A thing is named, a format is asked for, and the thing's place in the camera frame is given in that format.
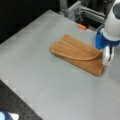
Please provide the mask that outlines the white gripper blue mount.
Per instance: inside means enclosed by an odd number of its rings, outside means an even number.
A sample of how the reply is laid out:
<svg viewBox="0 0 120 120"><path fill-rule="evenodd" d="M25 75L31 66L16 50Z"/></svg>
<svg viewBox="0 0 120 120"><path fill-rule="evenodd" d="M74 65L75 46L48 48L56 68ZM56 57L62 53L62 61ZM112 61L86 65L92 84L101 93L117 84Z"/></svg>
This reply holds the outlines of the white gripper blue mount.
<svg viewBox="0 0 120 120"><path fill-rule="evenodd" d="M97 49L104 49L103 56L102 56L102 63L103 63L103 65L108 65L110 56L111 56L110 62L113 61L115 47L111 47L111 50L110 50L109 46L107 46L107 45L118 46L120 44L120 40L110 41L109 39L106 39L103 36L103 29L104 29L104 27L100 26L97 30L96 37L95 37L95 46Z"/></svg>

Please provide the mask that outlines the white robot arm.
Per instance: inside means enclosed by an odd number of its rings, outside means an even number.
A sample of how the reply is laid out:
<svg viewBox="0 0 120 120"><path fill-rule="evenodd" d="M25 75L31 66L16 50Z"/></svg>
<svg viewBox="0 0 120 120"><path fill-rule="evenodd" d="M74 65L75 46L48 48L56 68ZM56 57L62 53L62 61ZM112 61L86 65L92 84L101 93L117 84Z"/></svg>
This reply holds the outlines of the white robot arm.
<svg viewBox="0 0 120 120"><path fill-rule="evenodd" d="M96 34L96 48L103 50L102 63L110 65L114 49L120 45L120 0L115 0L105 23Z"/></svg>

